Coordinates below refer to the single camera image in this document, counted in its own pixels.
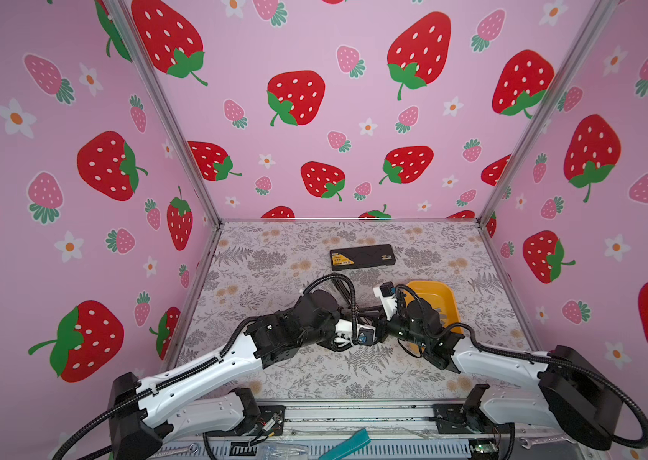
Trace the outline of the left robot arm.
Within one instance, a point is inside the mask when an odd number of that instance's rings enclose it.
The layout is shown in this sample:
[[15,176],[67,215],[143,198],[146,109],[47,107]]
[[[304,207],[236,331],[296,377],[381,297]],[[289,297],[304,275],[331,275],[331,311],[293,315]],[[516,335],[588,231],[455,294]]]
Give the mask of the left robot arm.
[[290,360],[299,349],[330,351],[372,346],[382,339],[375,325],[353,324],[326,291],[304,294],[293,307],[251,319],[230,341],[162,374],[138,379],[126,373],[113,381],[109,408],[110,453],[115,459],[147,459],[181,433],[172,417],[188,404],[239,377]]

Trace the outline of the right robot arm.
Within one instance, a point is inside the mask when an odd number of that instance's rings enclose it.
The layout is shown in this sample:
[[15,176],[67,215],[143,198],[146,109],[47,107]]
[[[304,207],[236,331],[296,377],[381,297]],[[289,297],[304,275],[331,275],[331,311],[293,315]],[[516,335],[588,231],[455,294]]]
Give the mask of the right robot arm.
[[402,294],[383,299],[380,317],[357,333],[360,345],[393,337],[415,345],[419,358],[440,370],[499,379],[526,391],[523,398],[479,391],[477,411],[496,425],[556,427],[595,450],[609,450],[619,441],[615,429],[630,400],[573,348],[520,352],[489,346],[467,324],[445,325],[425,299],[406,301]]

